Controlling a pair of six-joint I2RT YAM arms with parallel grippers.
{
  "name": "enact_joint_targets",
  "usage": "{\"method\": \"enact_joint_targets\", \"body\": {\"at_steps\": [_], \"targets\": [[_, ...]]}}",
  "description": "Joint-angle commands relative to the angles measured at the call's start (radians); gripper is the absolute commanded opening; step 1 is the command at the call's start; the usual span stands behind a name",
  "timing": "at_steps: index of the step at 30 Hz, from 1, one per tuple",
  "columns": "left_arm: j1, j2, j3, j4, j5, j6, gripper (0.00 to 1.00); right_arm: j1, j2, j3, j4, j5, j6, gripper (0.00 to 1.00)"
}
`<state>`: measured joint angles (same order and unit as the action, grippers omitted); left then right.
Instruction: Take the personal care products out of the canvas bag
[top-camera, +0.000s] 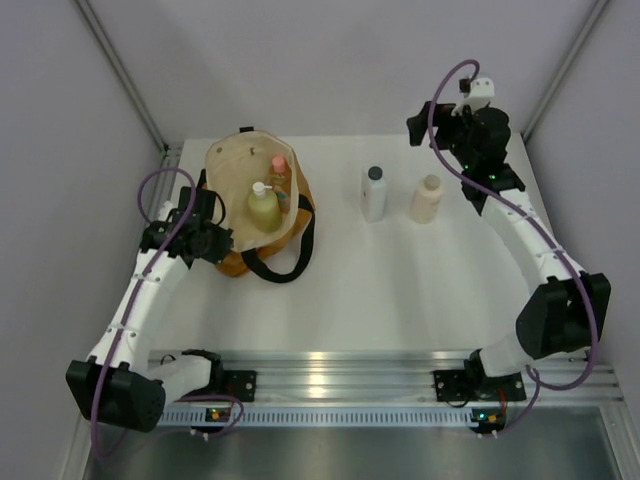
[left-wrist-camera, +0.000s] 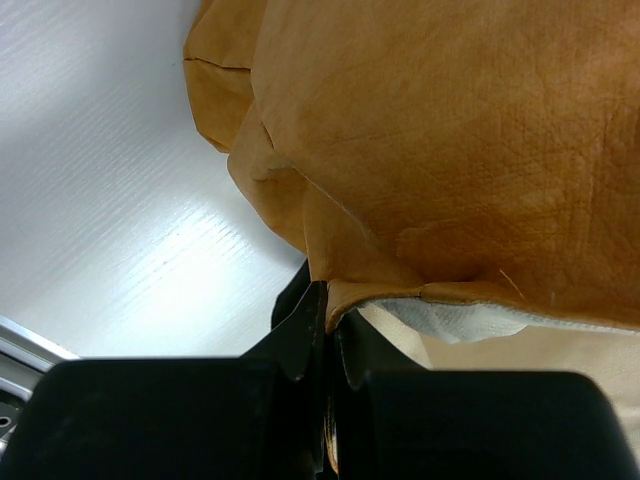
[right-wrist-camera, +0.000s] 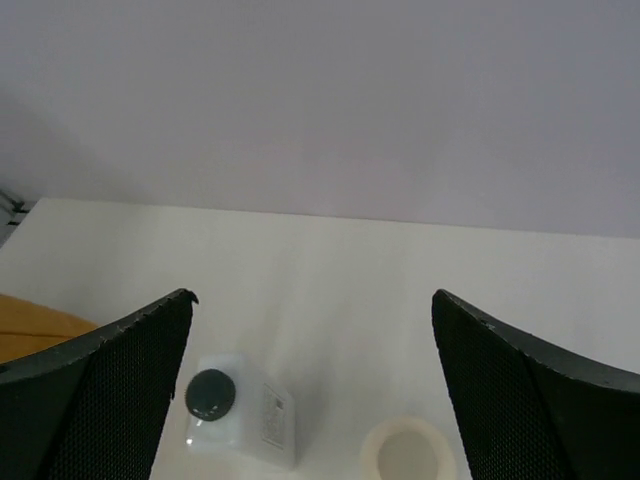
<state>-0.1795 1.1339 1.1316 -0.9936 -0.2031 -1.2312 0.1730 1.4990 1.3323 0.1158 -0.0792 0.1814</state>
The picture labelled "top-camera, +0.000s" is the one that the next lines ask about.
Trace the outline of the yellow-green pump bottle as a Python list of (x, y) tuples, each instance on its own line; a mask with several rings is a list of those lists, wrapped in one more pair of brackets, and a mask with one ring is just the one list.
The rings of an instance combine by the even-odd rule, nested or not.
[(282, 213), (272, 186), (255, 182), (248, 197), (248, 209), (253, 224), (260, 231), (271, 233), (280, 228)]

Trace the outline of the white bottle dark cap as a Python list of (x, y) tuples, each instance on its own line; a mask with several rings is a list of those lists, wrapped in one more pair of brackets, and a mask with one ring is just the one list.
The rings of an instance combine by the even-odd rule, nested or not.
[(380, 221), (384, 216), (387, 181), (380, 166), (371, 166), (363, 173), (361, 182), (361, 209), (369, 223)]

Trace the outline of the tan canvas bag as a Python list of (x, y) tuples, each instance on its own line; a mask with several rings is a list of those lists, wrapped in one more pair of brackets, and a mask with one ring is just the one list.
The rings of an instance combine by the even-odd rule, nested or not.
[[(255, 182), (270, 185), (269, 170), (275, 156), (284, 157), (291, 169), (291, 203), (288, 213), (281, 212), (280, 228), (265, 233), (253, 224), (248, 197)], [(222, 197), (226, 206), (222, 226), (233, 230), (231, 252), (217, 265), (221, 273), (239, 277), (252, 272), (275, 284), (291, 283), (302, 275), (313, 254), (316, 206), (293, 147), (268, 132), (253, 128), (227, 136), (207, 151), (204, 187)], [(300, 235), (301, 240), (292, 270), (288, 273), (272, 270), (265, 260), (281, 252), (296, 235)]]

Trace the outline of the beige round jar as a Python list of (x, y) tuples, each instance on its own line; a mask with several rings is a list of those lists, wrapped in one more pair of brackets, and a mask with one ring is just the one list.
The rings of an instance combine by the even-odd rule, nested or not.
[(431, 222), (438, 212), (443, 196), (443, 185), (437, 175), (427, 175), (418, 184), (411, 208), (410, 218), (418, 224)]

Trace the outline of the pink capped orange bottle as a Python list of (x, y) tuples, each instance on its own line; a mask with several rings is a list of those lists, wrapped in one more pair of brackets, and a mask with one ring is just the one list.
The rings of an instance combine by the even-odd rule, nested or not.
[(276, 194), (282, 213), (288, 213), (291, 203), (291, 169), (282, 156), (275, 156), (271, 160), (269, 170), (269, 184)]

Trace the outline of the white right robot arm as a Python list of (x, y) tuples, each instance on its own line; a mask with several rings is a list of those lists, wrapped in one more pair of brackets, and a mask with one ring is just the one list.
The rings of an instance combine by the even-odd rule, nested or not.
[(597, 348), (611, 284), (604, 274), (590, 274), (572, 260), (539, 219), (506, 160), (508, 115), (491, 106), (457, 111), (452, 104), (428, 101), (407, 127), (411, 145), (427, 142), (434, 152), (448, 151), (458, 161), (455, 174), (464, 197), (503, 241), (530, 291), (513, 332), (466, 360), (467, 389), (488, 397), (536, 360)]

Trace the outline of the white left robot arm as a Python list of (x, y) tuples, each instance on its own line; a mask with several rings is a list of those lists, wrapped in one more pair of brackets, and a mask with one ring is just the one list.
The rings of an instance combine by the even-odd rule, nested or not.
[(221, 197), (184, 187), (178, 204), (143, 231), (134, 274), (105, 333), (84, 361), (74, 360), (66, 382), (83, 417), (139, 432), (157, 425), (166, 405), (184, 396), (219, 397), (226, 386), (221, 357), (201, 349), (152, 368), (151, 349), (174, 291), (195, 260), (220, 263), (231, 251), (222, 227)]

